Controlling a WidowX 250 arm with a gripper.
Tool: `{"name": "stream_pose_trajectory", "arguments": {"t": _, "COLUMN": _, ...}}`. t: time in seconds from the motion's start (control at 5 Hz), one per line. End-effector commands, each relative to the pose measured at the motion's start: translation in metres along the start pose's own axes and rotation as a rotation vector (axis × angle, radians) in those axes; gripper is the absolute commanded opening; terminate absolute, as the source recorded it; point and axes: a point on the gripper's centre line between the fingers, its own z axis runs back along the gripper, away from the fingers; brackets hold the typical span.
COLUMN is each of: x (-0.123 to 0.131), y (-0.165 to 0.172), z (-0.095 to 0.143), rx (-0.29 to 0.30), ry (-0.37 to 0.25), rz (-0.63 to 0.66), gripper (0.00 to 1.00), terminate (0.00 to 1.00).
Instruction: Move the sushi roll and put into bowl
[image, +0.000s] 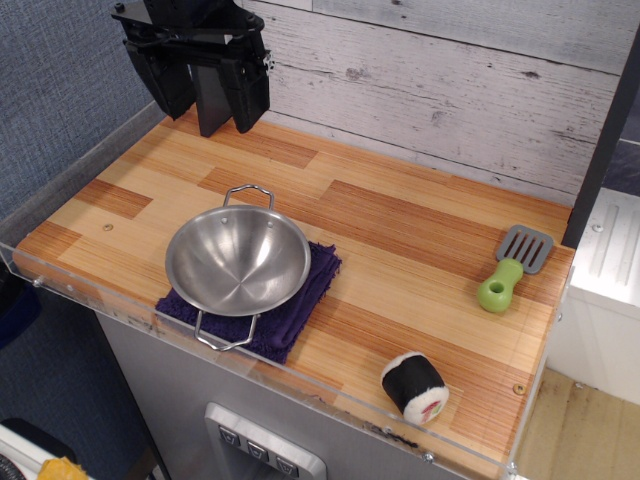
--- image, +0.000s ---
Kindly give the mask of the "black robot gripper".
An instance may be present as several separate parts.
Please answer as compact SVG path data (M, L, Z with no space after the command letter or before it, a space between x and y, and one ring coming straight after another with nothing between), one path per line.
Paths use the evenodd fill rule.
M129 58L160 109L173 120L196 101L186 64L218 67L237 130L246 133L270 108L265 22L234 1L118 2Z

